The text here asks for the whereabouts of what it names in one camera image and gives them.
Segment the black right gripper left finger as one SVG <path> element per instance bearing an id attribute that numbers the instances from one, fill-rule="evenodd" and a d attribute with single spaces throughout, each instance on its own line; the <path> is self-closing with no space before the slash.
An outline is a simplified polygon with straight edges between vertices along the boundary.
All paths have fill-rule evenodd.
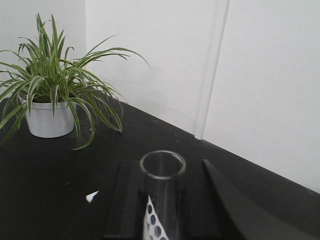
<path id="1" fill-rule="evenodd" d="M 104 240 L 142 239 L 141 176 L 138 161 L 119 162 L 102 234 Z"/>

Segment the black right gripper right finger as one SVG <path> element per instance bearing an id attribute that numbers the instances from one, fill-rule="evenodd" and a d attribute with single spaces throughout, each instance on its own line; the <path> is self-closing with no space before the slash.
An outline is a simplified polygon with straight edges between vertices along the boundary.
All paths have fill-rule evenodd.
<path id="1" fill-rule="evenodd" d="M 187 164 L 188 240 L 317 240 L 320 195 L 253 163 Z"/>

